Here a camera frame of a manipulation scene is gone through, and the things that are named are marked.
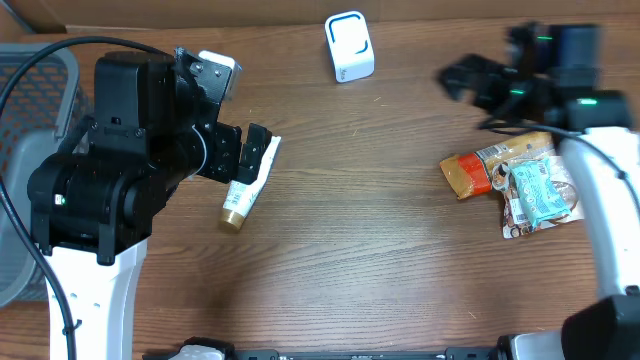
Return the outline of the teal snack packet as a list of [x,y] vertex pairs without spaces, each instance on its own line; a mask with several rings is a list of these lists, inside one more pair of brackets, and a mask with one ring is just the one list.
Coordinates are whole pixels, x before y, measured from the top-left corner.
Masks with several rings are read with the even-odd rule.
[[570,214],[551,180],[551,158],[522,162],[511,168],[520,208],[533,227]]

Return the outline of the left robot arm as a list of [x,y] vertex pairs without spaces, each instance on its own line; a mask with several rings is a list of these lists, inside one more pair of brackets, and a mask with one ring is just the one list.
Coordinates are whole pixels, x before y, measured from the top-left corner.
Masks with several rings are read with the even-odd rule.
[[68,145],[32,173],[31,233],[60,283],[81,359],[132,356],[135,296],[154,217],[179,183],[229,190],[222,221],[240,228],[280,143],[218,115],[239,74],[231,57],[110,52],[95,67],[88,148]]

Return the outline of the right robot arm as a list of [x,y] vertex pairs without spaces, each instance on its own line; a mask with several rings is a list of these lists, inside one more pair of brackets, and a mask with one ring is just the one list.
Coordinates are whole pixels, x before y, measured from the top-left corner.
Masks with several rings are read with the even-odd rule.
[[510,29],[511,62],[467,54],[438,73],[450,98],[474,92],[479,128],[551,134],[582,202],[598,279],[595,304],[556,331],[505,335],[484,359],[639,356],[639,134],[621,91],[598,86],[600,28],[535,22]]

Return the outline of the white tube gold cap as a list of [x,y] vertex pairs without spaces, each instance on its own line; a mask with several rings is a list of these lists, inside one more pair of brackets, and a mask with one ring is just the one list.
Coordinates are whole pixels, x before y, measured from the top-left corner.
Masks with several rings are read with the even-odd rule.
[[277,156],[280,136],[272,136],[271,142],[261,158],[257,178],[250,184],[232,181],[222,206],[219,226],[228,232],[241,230],[251,209],[265,187]]

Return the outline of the orange spaghetti package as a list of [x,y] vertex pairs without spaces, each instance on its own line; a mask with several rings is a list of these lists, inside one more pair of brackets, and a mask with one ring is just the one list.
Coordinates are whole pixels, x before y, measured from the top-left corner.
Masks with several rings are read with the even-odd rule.
[[531,132],[440,162],[445,179],[459,200],[490,192],[494,168],[511,161],[540,159],[554,152],[551,135]]

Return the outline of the beige brown snack pouch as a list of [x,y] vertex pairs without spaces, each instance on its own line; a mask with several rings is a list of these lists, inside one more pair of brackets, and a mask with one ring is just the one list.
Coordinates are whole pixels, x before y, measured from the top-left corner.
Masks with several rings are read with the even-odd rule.
[[[520,208],[515,181],[511,175],[511,168],[522,162],[540,160],[547,157],[551,158],[552,183],[568,205],[570,214],[556,220],[543,221],[538,227],[533,227]],[[497,165],[494,168],[493,188],[502,193],[505,201],[503,215],[503,237],[505,239],[516,238],[584,218],[577,188],[569,172],[565,169],[562,158],[557,156],[555,152],[543,158],[511,161]]]

